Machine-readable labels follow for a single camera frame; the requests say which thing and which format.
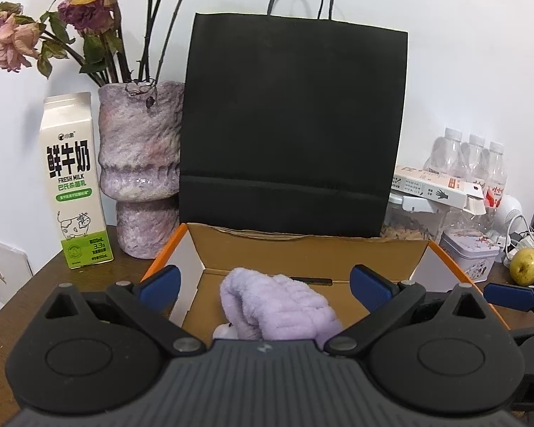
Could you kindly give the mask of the lavender fluffy towel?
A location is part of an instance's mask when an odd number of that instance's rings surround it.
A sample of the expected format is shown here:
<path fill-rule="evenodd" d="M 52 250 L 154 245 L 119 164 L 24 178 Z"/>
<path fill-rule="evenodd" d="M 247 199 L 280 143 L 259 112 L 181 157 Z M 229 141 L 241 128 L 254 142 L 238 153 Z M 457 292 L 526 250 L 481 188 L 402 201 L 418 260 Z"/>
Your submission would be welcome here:
<path fill-rule="evenodd" d="M 313 340 L 322 348 L 343 330 L 327 299 L 306 283 L 242 267 L 220 285 L 227 323 L 242 340 Z"/>

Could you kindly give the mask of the yellow green apple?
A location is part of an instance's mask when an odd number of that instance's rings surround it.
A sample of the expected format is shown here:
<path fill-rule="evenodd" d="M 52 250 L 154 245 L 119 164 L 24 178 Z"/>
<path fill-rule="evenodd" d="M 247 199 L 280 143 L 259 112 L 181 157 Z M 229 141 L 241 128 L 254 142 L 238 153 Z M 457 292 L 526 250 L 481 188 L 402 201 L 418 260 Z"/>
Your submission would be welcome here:
<path fill-rule="evenodd" d="M 509 265 L 512 279 L 519 285 L 534 284 L 534 249 L 523 248 L 514 254 Z"/>

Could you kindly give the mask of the orange cardboard box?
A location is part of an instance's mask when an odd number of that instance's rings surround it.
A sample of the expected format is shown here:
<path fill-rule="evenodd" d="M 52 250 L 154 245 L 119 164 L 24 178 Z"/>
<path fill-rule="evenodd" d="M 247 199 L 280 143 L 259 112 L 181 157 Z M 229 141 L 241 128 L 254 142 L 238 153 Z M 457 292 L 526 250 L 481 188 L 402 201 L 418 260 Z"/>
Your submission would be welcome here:
<path fill-rule="evenodd" d="M 434 292 L 469 281 L 430 241 L 262 233 L 202 224 L 181 224 L 145 275 L 153 276 L 167 265 L 180 270 L 180 291 L 169 319 L 210 343 L 215 329 L 227 321 L 220 285 L 232 269 L 310 279 L 312 289 L 326 297 L 349 327 L 368 313 L 350 292 L 350 272 L 357 264 L 394 283 L 415 280 Z"/>

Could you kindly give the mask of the lavender printed tin box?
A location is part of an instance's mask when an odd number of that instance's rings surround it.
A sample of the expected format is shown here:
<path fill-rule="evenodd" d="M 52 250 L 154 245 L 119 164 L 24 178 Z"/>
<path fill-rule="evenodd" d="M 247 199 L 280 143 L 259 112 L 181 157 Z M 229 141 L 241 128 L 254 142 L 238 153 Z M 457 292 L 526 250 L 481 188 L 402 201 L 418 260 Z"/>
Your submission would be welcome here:
<path fill-rule="evenodd" d="M 474 283 L 489 277 L 500 246 L 478 230 L 448 228 L 440 239 L 440 247 Z"/>

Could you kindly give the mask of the clear plastic food container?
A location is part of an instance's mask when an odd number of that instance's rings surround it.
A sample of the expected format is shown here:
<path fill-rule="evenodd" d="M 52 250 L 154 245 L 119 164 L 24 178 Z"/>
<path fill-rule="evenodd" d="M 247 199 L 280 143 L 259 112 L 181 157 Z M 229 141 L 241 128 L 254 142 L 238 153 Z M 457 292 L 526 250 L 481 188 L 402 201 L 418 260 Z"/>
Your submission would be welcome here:
<path fill-rule="evenodd" d="M 464 208 L 458 208 L 424 197 L 398 192 L 389 193 L 389 202 L 381 228 L 381 236 L 394 240 L 426 240 L 438 242 L 442 233 L 461 215 L 484 215 L 484 202 L 473 197 Z"/>

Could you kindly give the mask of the white plush toy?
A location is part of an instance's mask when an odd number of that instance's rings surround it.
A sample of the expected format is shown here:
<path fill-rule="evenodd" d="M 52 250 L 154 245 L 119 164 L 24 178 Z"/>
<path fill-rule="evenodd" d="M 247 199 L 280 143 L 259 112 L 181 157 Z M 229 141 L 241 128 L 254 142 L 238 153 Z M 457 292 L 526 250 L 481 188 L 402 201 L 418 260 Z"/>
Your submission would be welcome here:
<path fill-rule="evenodd" d="M 225 323 L 219 325 L 212 334 L 213 339 L 238 339 L 238 333 L 232 323 Z"/>

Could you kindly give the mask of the white flat glove box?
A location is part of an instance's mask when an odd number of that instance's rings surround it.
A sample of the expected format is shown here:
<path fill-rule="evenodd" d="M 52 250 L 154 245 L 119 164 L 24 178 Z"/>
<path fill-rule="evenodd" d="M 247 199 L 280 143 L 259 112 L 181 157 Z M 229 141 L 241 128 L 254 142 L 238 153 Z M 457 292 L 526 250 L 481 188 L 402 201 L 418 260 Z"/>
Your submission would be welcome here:
<path fill-rule="evenodd" d="M 397 166 L 391 189 L 402 194 L 461 209 L 472 215 L 486 213 L 481 187 L 462 178 Z"/>

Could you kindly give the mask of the clear water bottle right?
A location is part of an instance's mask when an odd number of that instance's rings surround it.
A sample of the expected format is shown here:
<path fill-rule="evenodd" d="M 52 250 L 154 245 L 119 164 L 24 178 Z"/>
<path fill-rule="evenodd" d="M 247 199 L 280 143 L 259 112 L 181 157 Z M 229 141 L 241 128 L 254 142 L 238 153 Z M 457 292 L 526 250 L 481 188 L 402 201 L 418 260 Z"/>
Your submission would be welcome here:
<path fill-rule="evenodd" d="M 487 208 L 496 209 L 500 206 L 507 184 L 507 167 L 503 158 L 504 145 L 492 141 L 483 152 L 483 174 L 485 184 L 484 201 Z"/>

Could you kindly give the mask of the clear water bottle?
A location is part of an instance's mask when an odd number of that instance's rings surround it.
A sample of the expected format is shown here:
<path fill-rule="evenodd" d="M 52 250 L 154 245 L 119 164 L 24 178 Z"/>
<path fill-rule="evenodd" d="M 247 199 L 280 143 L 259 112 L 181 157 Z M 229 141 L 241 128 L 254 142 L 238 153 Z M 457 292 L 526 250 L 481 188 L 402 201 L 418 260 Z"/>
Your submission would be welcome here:
<path fill-rule="evenodd" d="M 469 136 L 469 141 L 460 144 L 460 151 L 458 153 L 458 161 L 456 164 L 456 175 L 459 178 L 475 184 L 484 184 L 484 145 L 485 139 L 475 134 Z"/>
<path fill-rule="evenodd" d="M 445 134 L 435 140 L 430 156 L 424 163 L 426 171 L 462 178 L 462 132 L 446 127 Z"/>
<path fill-rule="evenodd" d="M 496 209 L 500 206 L 507 184 L 507 167 L 503 158 L 504 145 L 492 141 L 483 152 L 483 174 L 485 184 L 484 201 L 487 208 Z"/>

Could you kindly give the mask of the clear water bottle middle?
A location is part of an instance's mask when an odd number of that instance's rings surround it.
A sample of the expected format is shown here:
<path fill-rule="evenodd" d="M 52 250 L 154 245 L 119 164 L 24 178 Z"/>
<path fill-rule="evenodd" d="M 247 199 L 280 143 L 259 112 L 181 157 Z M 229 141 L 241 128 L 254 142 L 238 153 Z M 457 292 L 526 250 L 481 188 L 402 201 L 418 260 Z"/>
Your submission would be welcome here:
<path fill-rule="evenodd" d="M 460 151 L 458 153 L 458 161 L 456 164 L 456 175 L 459 178 L 475 184 L 484 184 L 484 145 L 485 139 L 475 134 L 469 136 L 469 141 L 460 144 Z"/>

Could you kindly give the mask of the clear water bottle left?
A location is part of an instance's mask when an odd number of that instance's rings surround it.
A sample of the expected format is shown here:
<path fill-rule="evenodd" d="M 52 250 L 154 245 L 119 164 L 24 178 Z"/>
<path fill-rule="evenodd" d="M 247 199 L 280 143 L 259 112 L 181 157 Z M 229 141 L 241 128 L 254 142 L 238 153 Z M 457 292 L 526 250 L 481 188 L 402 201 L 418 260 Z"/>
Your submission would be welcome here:
<path fill-rule="evenodd" d="M 430 156 L 424 163 L 426 171 L 462 178 L 462 132 L 446 127 L 445 134 L 435 140 Z"/>

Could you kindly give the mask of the purple fuzzy vase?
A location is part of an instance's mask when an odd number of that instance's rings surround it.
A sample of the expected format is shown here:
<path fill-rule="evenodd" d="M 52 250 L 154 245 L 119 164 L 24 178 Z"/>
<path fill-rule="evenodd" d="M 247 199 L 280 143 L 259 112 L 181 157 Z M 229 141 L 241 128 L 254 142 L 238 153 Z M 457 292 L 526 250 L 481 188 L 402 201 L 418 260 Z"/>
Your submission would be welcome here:
<path fill-rule="evenodd" d="M 116 202 L 119 247 L 154 259 L 179 223 L 184 85 L 108 84 L 99 90 L 100 187 Z"/>

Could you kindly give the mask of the black paper shopping bag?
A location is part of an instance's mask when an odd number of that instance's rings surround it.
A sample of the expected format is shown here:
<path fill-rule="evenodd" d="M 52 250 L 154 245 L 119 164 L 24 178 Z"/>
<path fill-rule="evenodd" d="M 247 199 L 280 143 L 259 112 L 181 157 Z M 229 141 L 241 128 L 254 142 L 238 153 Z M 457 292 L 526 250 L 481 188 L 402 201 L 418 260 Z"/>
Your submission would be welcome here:
<path fill-rule="evenodd" d="M 195 16 L 179 215 L 235 230 L 371 238 L 384 222 L 408 36 L 316 19 Z"/>

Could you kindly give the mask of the white green milk carton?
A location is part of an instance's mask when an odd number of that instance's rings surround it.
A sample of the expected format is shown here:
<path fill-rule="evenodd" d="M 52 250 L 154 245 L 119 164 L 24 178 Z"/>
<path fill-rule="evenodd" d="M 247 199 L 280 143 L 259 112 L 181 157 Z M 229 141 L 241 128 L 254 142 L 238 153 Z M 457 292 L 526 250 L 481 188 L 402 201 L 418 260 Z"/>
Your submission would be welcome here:
<path fill-rule="evenodd" d="M 97 176 L 91 94 L 46 98 L 39 140 L 48 198 L 68 267 L 113 260 Z"/>

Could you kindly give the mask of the dried pink rose bouquet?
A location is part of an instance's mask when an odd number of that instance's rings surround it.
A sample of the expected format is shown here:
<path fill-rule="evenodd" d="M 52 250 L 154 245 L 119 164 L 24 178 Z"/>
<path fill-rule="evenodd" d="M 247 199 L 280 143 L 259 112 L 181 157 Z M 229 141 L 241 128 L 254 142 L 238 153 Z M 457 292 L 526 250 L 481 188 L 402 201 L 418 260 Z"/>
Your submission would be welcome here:
<path fill-rule="evenodd" d="M 163 0 L 146 0 L 143 45 L 138 67 L 129 66 L 120 0 L 54 0 L 37 19 L 19 3 L 0 3 L 0 69 L 37 68 L 50 77 L 54 59 L 71 58 L 97 86 L 155 85 L 162 69 L 150 65 L 150 45 Z"/>

